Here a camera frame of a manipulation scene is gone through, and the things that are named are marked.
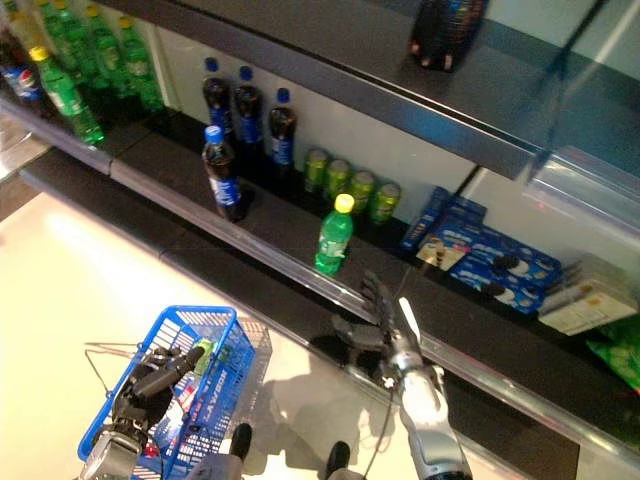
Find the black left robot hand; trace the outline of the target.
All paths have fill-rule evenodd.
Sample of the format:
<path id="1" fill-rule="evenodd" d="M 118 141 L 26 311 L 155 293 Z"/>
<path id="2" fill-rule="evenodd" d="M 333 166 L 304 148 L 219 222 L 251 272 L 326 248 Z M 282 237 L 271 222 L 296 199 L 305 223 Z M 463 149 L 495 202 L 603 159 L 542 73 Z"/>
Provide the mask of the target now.
<path id="1" fill-rule="evenodd" d="M 173 387 L 205 354 L 195 346 L 182 354 L 179 347 L 156 347 L 138 363 L 114 400 L 112 424 L 116 431 L 147 433 L 165 415 L 173 398 Z"/>

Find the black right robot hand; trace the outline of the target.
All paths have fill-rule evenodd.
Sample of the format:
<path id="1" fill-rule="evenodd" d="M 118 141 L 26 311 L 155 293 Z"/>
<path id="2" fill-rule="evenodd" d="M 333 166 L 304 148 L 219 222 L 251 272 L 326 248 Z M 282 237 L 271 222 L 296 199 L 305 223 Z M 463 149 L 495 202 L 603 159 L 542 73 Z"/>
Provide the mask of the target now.
<path id="1" fill-rule="evenodd" d="M 389 288 L 370 270 L 364 272 L 361 293 L 365 311 L 374 323 L 357 324 L 333 315 L 331 325 L 337 337 L 347 345 L 359 350 L 382 352 L 391 346 L 394 333 L 403 337 L 397 321 L 397 308 Z"/>

